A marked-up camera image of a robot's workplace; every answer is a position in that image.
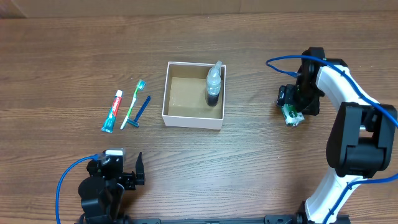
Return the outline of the green soap packet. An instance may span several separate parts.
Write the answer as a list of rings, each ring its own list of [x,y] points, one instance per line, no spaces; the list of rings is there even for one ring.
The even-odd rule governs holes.
[[[294,105],[284,104],[281,112],[287,126],[297,126],[305,120],[304,115],[298,112]]]

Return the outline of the red green toothpaste tube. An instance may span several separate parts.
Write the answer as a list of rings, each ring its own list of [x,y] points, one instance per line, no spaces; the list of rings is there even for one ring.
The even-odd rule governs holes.
[[[108,116],[104,122],[103,127],[101,130],[106,133],[112,133],[114,129],[114,124],[116,121],[119,105],[121,103],[123,97],[123,91],[118,90],[114,96],[114,101],[113,104],[111,105],[111,108],[109,110]]]

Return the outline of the blue disposable razor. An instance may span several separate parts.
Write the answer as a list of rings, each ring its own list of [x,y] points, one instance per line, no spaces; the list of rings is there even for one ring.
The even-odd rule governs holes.
[[[129,124],[131,124],[131,125],[133,125],[133,126],[138,128],[139,127],[138,120],[141,117],[141,115],[143,114],[143,112],[146,109],[147,105],[149,104],[150,100],[151,100],[151,96],[148,96],[146,98],[145,102],[143,103],[143,105],[141,106],[140,110],[137,112],[136,117],[134,118],[134,120],[131,120],[131,119],[128,118],[127,119],[127,123],[129,123]]]

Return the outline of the green white toothbrush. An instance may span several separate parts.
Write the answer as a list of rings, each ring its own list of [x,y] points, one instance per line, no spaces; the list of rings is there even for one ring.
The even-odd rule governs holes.
[[[124,118],[124,120],[122,122],[120,130],[123,130],[125,128],[126,124],[127,124],[127,120],[129,119],[131,111],[132,111],[132,109],[134,107],[134,104],[135,104],[135,102],[137,100],[137,92],[138,91],[142,91],[144,89],[145,85],[146,85],[146,82],[144,80],[140,79],[138,81],[138,83],[136,85],[136,89],[134,90],[134,94],[133,94],[133,97],[132,97],[132,101],[131,101],[129,110],[127,111],[127,114],[126,114],[126,116],[125,116],[125,118]]]

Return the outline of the clear bottle dark liquid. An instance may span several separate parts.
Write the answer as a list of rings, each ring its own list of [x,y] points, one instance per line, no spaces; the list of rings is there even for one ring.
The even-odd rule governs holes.
[[[206,77],[206,102],[208,106],[216,106],[218,103],[221,90],[221,65],[222,61],[217,61]]]

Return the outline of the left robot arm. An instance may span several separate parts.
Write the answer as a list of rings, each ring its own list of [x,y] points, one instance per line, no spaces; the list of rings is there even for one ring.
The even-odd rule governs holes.
[[[120,212],[123,195],[127,190],[145,184],[144,164],[140,153],[136,170],[124,172],[124,149],[108,149],[89,161],[89,177],[81,182],[83,215],[80,223],[132,223],[131,217]]]

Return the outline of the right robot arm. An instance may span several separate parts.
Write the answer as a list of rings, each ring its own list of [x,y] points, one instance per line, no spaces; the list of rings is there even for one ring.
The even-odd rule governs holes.
[[[385,170],[392,155],[397,129],[397,110],[380,104],[354,80],[340,58],[327,58],[321,47],[310,47],[298,55],[301,66],[289,72],[295,84],[279,88],[277,106],[288,126],[296,126],[305,115],[320,112],[320,98],[327,96],[337,111],[326,144],[329,168],[316,191],[294,215],[268,215],[267,223],[349,223],[339,211],[350,195],[363,184],[383,184],[397,176],[374,179]]]

